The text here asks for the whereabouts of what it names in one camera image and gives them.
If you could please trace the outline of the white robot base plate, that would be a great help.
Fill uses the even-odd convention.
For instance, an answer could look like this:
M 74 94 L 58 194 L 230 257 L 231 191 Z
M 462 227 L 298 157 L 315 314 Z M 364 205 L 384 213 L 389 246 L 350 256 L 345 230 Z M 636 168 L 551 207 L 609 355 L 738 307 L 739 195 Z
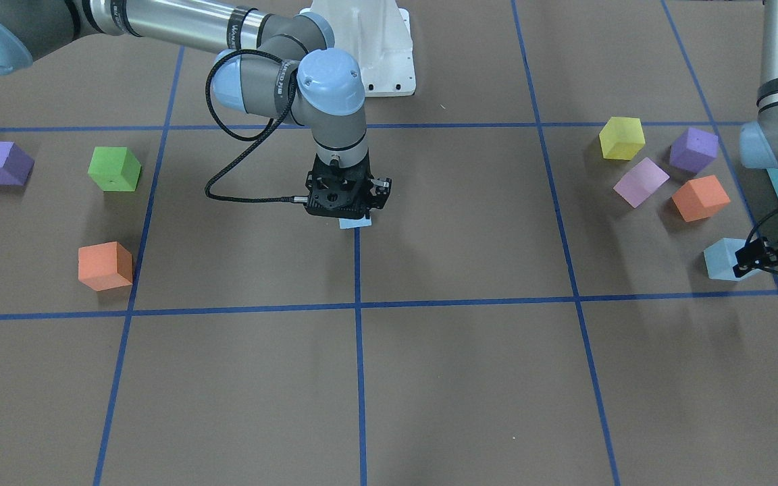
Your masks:
M 334 46 L 359 64 L 365 95 L 406 97 L 417 88 L 410 16 L 395 1 L 313 1 L 300 10 L 328 21 Z

